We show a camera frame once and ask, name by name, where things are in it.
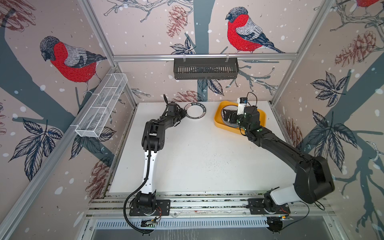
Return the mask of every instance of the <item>bird head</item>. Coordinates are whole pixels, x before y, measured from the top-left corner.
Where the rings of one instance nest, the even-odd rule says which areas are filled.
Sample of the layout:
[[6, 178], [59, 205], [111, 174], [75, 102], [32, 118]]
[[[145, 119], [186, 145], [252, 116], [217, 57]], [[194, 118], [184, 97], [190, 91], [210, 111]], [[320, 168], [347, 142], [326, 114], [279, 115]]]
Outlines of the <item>bird head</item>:
[[60, 41], [53, 36], [48, 36], [42, 40], [42, 42], [40, 43], [40, 51], [44, 61], [48, 59], [52, 61], [56, 60], [55, 52], [53, 48], [59, 42]]
[[244, 7], [235, 7], [229, 11], [225, 19], [229, 20], [230, 23], [233, 23], [238, 16], [243, 14], [248, 14], [248, 11]]

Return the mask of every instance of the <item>gray floor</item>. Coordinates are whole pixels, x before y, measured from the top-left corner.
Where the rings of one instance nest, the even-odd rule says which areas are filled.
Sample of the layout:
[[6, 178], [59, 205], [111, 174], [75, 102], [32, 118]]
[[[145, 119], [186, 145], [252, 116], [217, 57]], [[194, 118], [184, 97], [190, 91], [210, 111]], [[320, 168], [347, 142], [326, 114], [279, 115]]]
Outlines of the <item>gray floor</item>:
[[203, 228], [187, 230], [156, 230], [150, 236], [142, 236], [132, 230], [95, 230], [92, 240], [327, 240], [332, 239], [323, 217], [306, 217], [290, 225], [281, 234], [272, 234], [266, 228]]

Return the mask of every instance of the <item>white mesh basket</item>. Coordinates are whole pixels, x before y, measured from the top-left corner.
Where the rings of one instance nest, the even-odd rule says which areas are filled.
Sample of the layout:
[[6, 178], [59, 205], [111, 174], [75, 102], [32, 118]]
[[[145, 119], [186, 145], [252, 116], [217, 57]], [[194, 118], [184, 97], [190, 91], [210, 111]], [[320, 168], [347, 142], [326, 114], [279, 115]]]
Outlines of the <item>white mesh basket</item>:
[[107, 83], [93, 101], [92, 106], [77, 126], [75, 131], [79, 136], [100, 136], [127, 81], [127, 76], [123, 73], [111, 74]]

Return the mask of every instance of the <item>white table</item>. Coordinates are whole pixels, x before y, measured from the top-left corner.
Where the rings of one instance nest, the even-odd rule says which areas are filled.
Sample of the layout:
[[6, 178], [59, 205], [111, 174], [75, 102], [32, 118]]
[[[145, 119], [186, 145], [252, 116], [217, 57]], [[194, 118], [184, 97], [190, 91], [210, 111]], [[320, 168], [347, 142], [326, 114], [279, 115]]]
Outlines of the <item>white table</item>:
[[[178, 104], [184, 107], [188, 103]], [[207, 109], [204, 117], [185, 117], [178, 126], [166, 130], [164, 148], [159, 151], [155, 170], [157, 193], [246, 193], [295, 181], [294, 171], [278, 157], [246, 137], [214, 125], [220, 102], [202, 104]], [[259, 101], [257, 105], [267, 115], [265, 127], [284, 139], [268, 102]], [[141, 139], [145, 123], [159, 118], [165, 106], [165, 103], [139, 104], [110, 193], [128, 193], [140, 186], [144, 170]]]

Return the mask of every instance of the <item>yellow tray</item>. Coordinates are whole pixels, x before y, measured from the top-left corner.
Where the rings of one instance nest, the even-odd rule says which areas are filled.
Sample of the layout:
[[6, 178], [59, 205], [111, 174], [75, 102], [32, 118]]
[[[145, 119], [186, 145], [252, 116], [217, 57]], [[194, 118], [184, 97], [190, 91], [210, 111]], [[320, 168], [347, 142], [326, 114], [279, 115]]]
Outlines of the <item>yellow tray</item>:
[[[224, 130], [227, 130], [227, 131], [230, 131], [230, 132], [233, 132], [233, 133], [236, 133], [236, 134], [240, 134], [240, 131], [239, 131], [238, 128], [233, 128], [233, 127], [229, 127], [229, 126], [225, 125], [223, 123], [223, 119], [221, 118], [221, 110], [224, 107], [229, 106], [229, 105], [238, 106], [237, 103], [233, 103], [233, 102], [230, 102], [230, 101], [222, 101], [220, 103], [220, 105], [218, 106], [216, 114], [215, 114], [215, 117], [214, 117], [215, 125], [216, 125], [216, 127], [222, 128]], [[257, 109], [257, 110], [260, 113], [260, 125], [265, 127], [266, 114], [265, 114], [265, 112], [263, 110], [260, 110], [260, 109]]]

